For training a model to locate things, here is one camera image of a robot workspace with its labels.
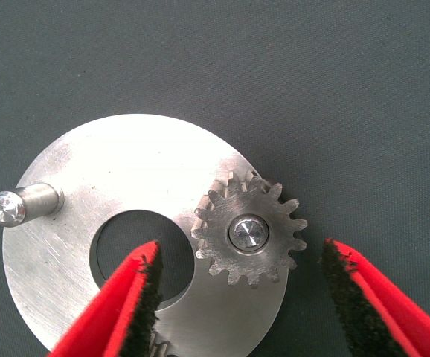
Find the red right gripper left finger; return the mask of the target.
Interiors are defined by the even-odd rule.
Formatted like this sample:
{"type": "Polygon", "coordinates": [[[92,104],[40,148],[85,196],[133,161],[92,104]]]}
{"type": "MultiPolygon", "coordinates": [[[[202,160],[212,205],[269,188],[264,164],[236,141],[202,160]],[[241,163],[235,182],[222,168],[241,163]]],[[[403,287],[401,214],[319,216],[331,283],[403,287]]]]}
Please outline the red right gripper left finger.
{"type": "Polygon", "coordinates": [[[158,242],[131,251],[49,355],[148,356],[162,269],[158,242]]]}

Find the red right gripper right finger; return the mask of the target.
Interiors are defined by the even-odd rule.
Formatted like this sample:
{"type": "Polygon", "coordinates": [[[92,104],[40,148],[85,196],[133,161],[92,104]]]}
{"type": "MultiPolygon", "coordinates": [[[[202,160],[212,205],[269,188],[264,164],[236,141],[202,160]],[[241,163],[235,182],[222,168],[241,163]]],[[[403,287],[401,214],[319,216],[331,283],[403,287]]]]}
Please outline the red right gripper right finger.
{"type": "Polygon", "coordinates": [[[430,356],[430,315],[360,252],[326,239],[321,267],[353,356],[430,356]]]}

